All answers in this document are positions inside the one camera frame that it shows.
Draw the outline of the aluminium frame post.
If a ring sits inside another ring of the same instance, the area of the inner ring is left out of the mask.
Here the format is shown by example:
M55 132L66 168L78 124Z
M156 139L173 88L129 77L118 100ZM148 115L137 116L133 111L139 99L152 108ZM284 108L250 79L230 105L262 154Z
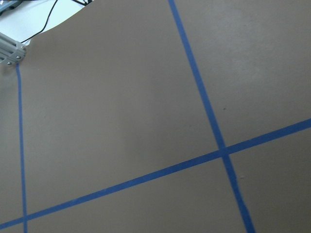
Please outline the aluminium frame post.
M12 66L19 63L26 56L26 45L15 41L5 34L0 33L0 63Z

